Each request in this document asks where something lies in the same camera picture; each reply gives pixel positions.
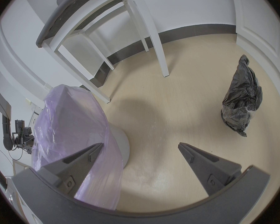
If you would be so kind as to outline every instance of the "chair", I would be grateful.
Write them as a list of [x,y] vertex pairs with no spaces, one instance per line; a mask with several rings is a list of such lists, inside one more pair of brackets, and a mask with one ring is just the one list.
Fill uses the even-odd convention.
[[[141,22],[145,24],[155,48],[163,76],[169,75],[160,37],[144,0],[58,0],[58,2],[60,3],[59,6],[45,24],[36,44],[38,47],[43,47],[62,67],[104,102],[110,102],[110,98],[102,93],[76,66],[64,57],[65,53],[68,55],[69,52],[62,43],[69,36],[81,34],[107,65],[114,69],[110,61],[100,52],[88,35],[111,18],[126,10],[137,28],[145,50],[148,51],[143,34],[143,29],[145,28],[141,25]],[[108,13],[96,23],[89,25],[91,21],[104,11],[120,2],[123,2],[124,5]]]

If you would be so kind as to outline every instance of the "plastic bag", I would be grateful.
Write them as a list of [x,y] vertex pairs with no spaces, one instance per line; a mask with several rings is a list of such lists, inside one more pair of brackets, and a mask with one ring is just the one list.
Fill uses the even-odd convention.
[[115,210],[123,171],[120,149],[107,118],[91,92],[59,85],[45,98],[45,108],[34,127],[32,167],[72,155],[96,143],[103,143],[90,172],[75,198],[88,204]]
[[248,65],[249,59],[242,55],[221,110],[224,123],[243,137],[247,137],[244,131],[262,102],[262,89]]

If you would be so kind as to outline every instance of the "white chair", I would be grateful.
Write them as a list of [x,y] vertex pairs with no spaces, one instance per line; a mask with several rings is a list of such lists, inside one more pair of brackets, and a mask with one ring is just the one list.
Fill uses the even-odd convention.
[[72,35],[82,34],[82,36],[90,43],[90,45],[95,49],[95,51],[103,58],[103,60],[107,63],[107,65],[114,69],[113,65],[110,61],[101,53],[101,51],[95,46],[92,40],[89,38],[89,34],[97,29],[99,26],[115,17],[116,15],[128,11],[131,16],[132,21],[134,22],[137,31],[140,35],[141,41],[146,51],[148,51],[147,44],[145,42],[145,37],[143,34],[144,27],[141,26],[141,20],[145,24],[145,27],[151,37],[151,41],[155,48],[157,58],[160,63],[160,67],[163,73],[163,76],[166,77],[169,75],[168,67],[163,51],[163,47],[160,41],[160,37],[157,33],[156,26],[153,22],[151,14],[146,6],[144,0],[122,0],[124,5],[115,9],[114,11],[108,13],[106,16],[102,17],[96,23],[91,26],[86,26],[81,30],[75,30],[83,21],[85,21],[89,16],[91,16],[94,12],[107,5],[108,3],[114,0],[89,0],[83,6],[81,6],[75,13],[71,15],[65,21],[65,23],[61,26],[61,28],[57,31],[54,37],[50,39],[46,39],[42,42],[42,47],[57,61],[60,63],[62,67],[64,67],[67,71],[69,71],[77,80],[79,80],[86,88],[88,88],[91,92],[97,95],[104,102],[110,102],[110,98],[107,97],[104,93],[102,93],[92,82],[90,82],[85,75],[83,75],[77,67],[75,67],[72,63],[70,63],[65,57],[64,54],[68,51],[62,45],[63,41]]

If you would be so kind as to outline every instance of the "light wood floor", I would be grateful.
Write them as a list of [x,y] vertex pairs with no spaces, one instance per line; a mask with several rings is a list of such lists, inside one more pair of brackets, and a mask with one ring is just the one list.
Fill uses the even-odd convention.
[[[207,197],[179,142],[251,164],[271,174],[261,199],[242,223],[250,223],[280,186],[280,96],[261,66],[241,47],[236,35],[191,37],[163,45],[170,76],[164,78],[154,49],[120,62],[102,91],[108,121],[130,141],[117,209],[153,212],[178,208]],[[262,86],[263,102],[247,129],[247,138],[228,128],[220,116],[222,100],[242,54]]]

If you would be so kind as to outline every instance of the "chair backrest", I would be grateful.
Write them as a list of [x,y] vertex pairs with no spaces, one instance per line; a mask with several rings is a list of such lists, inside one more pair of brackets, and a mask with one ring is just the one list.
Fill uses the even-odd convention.
[[[52,13],[43,29],[41,30],[37,40],[36,45],[38,47],[42,47],[42,43],[44,40],[53,37],[62,27],[62,25],[74,14],[80,7],[82,7],[89,0],[59,0],[60,4]],[[89,22],[94,20],[97,16],[103,13],[105,10],[111,8],[115,4],[121,2],[121,0],[116,0],[110,2],[110,4],[105,5],[97,12],[93,14],[93,16],[89,17],[86,21],[79,25],[76,29],[81,29],[81,27],[85,27]]]

